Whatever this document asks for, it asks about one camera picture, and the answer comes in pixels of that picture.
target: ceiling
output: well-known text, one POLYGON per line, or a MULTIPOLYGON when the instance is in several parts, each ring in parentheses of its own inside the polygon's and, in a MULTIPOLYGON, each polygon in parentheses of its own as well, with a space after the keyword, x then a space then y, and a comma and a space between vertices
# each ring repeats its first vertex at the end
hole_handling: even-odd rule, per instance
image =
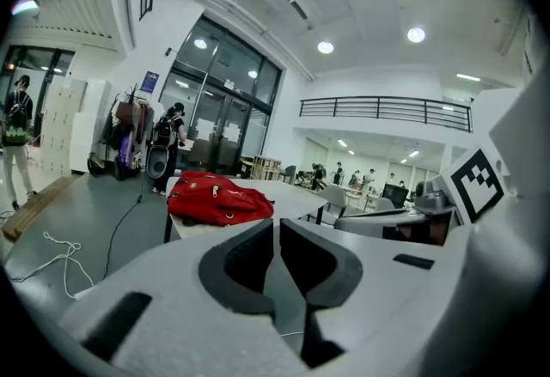
MULTIPOLYGON (((329 149, 339 151, 352 150, 355 155, 375 157, 395 163, 407 159, 405 165, 422 167, 439 172, 443 157, 444 145, 441 143, 411 139, 408 137, 388 136, 355 131, 308 130, 308 138, 329 149), (339 144, 341 139, 347 145, 339 144), (414 151, 420 151, 415 157, 409 157, 414 151)), ((466 150, 453 147, 452 161, 460 157, 466 150)))
POLYGON ((16 15, 11 22, 15 34, 56 38, 116 48, 118 35, 111 0, 36 0, 40 12, 16 15))
POLYGON ((308 0, 305 21, 288 0, 235 0, 278 37, 311 71, 381 64, 423 64, 520 85, 523 0, 308 0), (423 27, 413 44, 406 31, 423 27), (330 55, 317 51, 333 42, 330 55))

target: gray floor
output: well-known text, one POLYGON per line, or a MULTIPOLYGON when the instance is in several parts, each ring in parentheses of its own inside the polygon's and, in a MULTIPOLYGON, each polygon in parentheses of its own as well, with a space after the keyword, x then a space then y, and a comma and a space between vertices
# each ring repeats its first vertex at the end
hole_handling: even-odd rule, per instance
MULTIPOLYGON (((56 240, 82 244, 76 252, 78 259, 95 283, 102 278, 107 262, 111 234, 120 218, 135 203, 143 183, 143 201, 119 226, 113 240, 108 274, 151 247, 162 244, 166 219, 166 201, 151 192, 149 181, 143 178, 118 182, 111 176, 94 178, 88 174, 67 188, 31 223, 27 232, 9 253, 5 268, 12 277, 22 277, 60 253, 67 246, 46 240, 47 231, 56 240)), ((180 237, 172 232, 172 240, 180 237)), ((64 261, 57 261, 35 277, 15 287, 28 305, 38 308, 53 319, 72 303, 64 292, 64 261)), ((75 294, 89 287, 89 280, 78 266, 69 262, 67 287, 75 294)), ((303 330, 305 305, 275 246, 275 258, 267 272, 265 294, 275 300, 279 333, 303 330)), ((303 336, 285 336, 284 341, 294 350, 301 348, 303 336)))

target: ceiling light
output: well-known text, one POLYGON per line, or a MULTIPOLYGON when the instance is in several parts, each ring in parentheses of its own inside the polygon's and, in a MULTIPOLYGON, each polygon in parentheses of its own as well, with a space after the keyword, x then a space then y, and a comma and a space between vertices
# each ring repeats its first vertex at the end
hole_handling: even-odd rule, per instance
POLYGON ((475 76, 468 76, 468 75, 462 75, 461 73, 456 74, 457 77, 462 79, 468 79, 469 81, 481 81, 479 78, 476 78, 475 76))
POLYGON ((11 10, 11 14, 15 15, 15 14, 24 12, 26 10, 32 10, 37 8, 38 8, 38 4, 34 0, 20 0, 19 3, 17 3, 11 10))
POLYGON ((193 44, 198 47, 199 49, 205 49, 206 48, 206 43, 204 40, 202 40, 201 38, 197 38, 193 44))
POLYGON ((413 27, 406 36, 411 42, 420 43, 426 38, 426 32, 420 27, 413 27))
POLYGON ((334 45, 330 41, 322 41, 317 45, 317 49, 319 49, 319 52, 321 53, 332 53, 334 50, 334 45))

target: white cable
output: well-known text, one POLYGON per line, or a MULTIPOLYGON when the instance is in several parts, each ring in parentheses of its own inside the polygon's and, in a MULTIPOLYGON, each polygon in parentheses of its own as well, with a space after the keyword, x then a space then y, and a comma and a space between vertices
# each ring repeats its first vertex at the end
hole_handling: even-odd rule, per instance
POLYGON ((64 258, 65 266, 64 266, 64 271, 63 271, 63 284, 64 284, 64 287, 65 287, 65 293, 67 294, 67 296, 69 296, 71 299, 76 299, 76 297, 74 295, 71 295, 69 293, 69 291, 67 290, 67 260, 68 259, 70 259, 71 261, 74 261, 75 263, 78 264, 78 266, 80 267, 80 270, 82 271, 82 273, 84 275, 86 275, 86 278, 90 281, 90 283, 92 284, 92 287, 94 287, 94 281, 92 281, 92 278, 89 277, 88 273, 86 273, 86 271, 83 268, 83 265, 80 264, 79 261, 77 261, 76 259, 71 257, 74 252, 79 251, 82 248, 82 245, 80 243, 71 243, 70 241, 58 241, 58 240, 55 240, 54 238, 52 238, 50 236, 50 234, 48 234, 47 232, 44 232, 44 238, 46 238, 47 240, 53 241, 56 244, 66 244, 67 246, 69 246, 69 249, 67 249, 67 253, 65 255, 59 254, 54 259, 48 261, 47 263, 45 263, 45 264, 41 265, 40 267, 37 267, 36 269, 31 271, 25 277, 11 277, 10 279, 13 282, 22 283, 23 281, 27 281, 30 277, 33 277, 37 273, 40 273, 41 271, 43 271, 48 265, 51 265, 51 264, 55 263, 58 259, 63 259, 64 258))

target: balcony railing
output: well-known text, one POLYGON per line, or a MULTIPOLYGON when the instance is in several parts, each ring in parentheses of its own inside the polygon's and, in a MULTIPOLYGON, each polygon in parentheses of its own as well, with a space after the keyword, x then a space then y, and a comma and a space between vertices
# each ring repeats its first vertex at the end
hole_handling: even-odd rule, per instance
POLYGON ((302 100, 300 116, 397 119, 472 132, 469 106, 397 96, 344 96, 302 100))

